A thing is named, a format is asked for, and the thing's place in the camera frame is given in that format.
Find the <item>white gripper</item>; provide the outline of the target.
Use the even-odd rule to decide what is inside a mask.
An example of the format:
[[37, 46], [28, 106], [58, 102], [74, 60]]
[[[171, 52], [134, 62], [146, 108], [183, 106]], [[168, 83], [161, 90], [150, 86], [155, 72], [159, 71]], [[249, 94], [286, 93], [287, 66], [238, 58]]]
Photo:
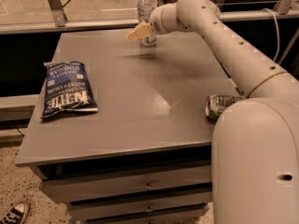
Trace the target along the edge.
[[125, 38], [129, 42], [156, 35], [166, 35], [178, 31], [181, 23], [177, 16], [177, 4], [166, 4], [156, 7], [149, 15], [149, 24], [140, 22]]

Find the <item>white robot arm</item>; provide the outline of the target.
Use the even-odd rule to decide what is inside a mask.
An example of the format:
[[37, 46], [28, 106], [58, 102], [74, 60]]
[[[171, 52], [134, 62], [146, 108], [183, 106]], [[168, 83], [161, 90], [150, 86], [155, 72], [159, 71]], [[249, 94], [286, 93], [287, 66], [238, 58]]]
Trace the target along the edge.
[[154, 9], [130, 41], [175, 31], [204, 38], [244, 100], [212, 137], [215, 224], [299, 224], [299, 82], [220, 20], [208, 0]]

